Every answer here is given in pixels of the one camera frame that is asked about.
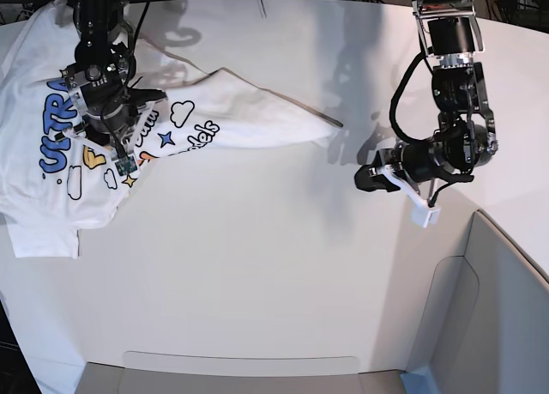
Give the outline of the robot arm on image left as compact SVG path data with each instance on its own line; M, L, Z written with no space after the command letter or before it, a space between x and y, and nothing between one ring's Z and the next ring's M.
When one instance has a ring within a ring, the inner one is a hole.
M75 62L61 70L72 106L81 122L76 135L125 160L149 103L166 99L159 89L136 89L136 36L139 27L124 19L127 0L75 0L73 22L79 35Z

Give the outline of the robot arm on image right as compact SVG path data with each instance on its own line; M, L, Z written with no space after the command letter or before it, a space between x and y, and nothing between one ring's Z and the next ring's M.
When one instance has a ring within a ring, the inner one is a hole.
M354 176L361 191L417 193L425 182L445 187L468 184L474 169L498 151L495 118L489 106L482 64L484 50L474 0L412 0L420 51L408 65L389 105L389 123L397 137L392 149L377 151L372 163ZM439 110L438 128L427 138L409 136L398 125L400 99L415 69L429 58L431 94Z

